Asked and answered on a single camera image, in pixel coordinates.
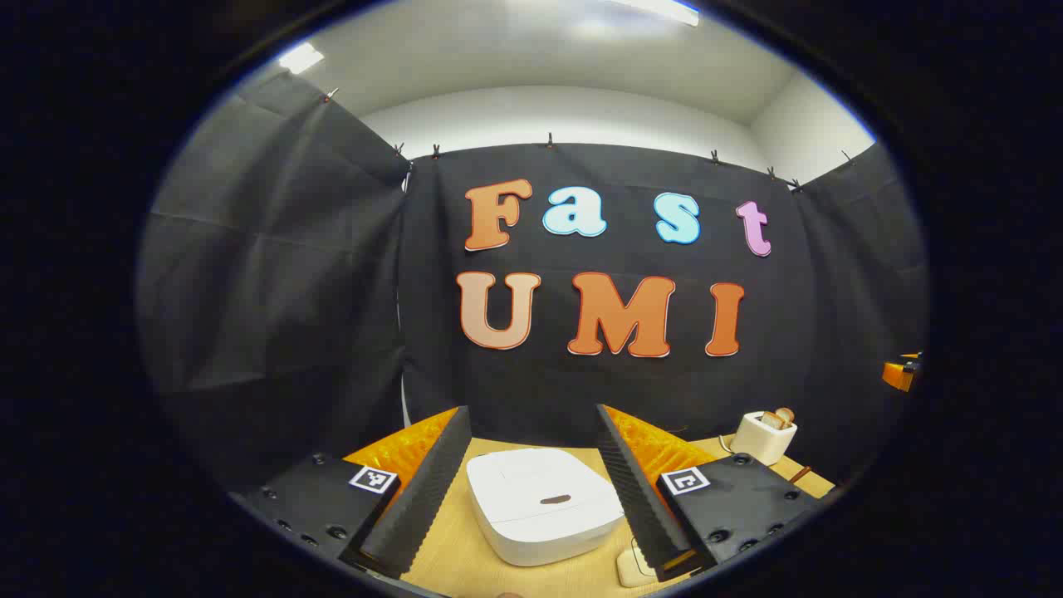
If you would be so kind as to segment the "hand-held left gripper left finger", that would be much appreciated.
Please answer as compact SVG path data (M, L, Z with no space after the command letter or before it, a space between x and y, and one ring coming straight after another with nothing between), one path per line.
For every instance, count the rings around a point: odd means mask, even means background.
M330 561L398 579L410 571L471 440L467 406L342 458L313 452L236 503Z

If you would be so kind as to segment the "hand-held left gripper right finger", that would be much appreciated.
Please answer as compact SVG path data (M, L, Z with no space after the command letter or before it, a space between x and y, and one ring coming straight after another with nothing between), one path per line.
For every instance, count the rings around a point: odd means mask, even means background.
M660 581L706 571L781 537L819 507L749 454L711 457L606 404L596 412L601 459Z

